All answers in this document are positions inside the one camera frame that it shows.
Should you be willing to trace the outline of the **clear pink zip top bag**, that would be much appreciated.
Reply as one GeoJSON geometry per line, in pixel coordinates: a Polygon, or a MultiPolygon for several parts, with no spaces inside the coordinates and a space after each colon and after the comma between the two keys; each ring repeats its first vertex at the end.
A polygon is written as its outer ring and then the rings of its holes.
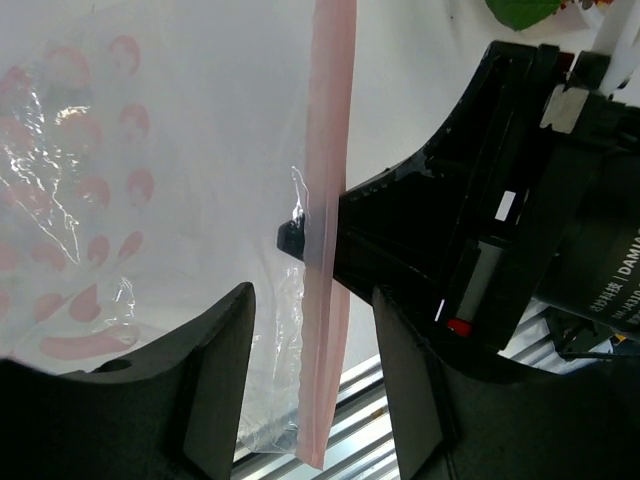
{"type": "Polygon", "coordinates": [[[250,283],[236,447],[322,467],[356,23],[353,1],[3,2],[1,363],[90,372],[250,283]],[[277,248],[297,217],[303,261],[277,248]]]}

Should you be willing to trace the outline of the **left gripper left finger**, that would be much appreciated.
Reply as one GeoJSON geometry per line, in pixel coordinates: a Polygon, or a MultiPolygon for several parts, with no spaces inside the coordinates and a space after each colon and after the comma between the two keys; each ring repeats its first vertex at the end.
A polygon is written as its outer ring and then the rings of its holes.
{"type": "Polygon", "coordinates": [[[256,309],[242,283],[90,372],[1,363],[5,479],[227,479],[256,309]]]}

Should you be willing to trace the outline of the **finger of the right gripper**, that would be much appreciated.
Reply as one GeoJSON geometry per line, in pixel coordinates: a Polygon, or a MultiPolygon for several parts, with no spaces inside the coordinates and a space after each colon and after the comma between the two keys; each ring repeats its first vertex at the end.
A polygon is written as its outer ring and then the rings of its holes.
{"type": "Polygon", "coordinates": [[[277,248],[295,258],[304,260],[305,248],[305,218],[297,217],[289,220],[278,227],[277,248]]]}

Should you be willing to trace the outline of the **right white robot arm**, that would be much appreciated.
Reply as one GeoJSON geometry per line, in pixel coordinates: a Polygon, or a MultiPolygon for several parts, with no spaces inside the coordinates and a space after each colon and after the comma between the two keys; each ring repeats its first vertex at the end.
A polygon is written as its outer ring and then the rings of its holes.
{"type": "Polygon", "coordinates": [[[495,41],[461,99],[403,162],[343,193],[320,278],[505,348],[538,300],[639,336],[639,111],[613,95],[639,65],[639,5],[615,1],[592,47],[495,41]]]}

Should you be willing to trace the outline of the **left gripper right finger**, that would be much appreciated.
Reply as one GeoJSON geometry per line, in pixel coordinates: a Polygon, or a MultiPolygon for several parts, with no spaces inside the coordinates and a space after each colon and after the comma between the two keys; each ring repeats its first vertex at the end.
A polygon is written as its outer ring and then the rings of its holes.
{"type": "Polygon", "coordinates": [[[638,477],[637,358],[557,375],[416,330],[389,290],[373,310],[402,478],[638,477]]]}

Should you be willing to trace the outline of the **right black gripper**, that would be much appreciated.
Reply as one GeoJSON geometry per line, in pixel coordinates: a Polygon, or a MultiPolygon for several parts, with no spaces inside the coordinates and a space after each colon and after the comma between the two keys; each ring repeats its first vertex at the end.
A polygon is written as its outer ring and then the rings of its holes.
{"type": "Polygon", "coordinates": [[[541,301],[639,335],[639,108],[606,56],[493,42],[414,154],[340,198],[337,279],[441,292],[441,322],[504,348],[541,301]]]}

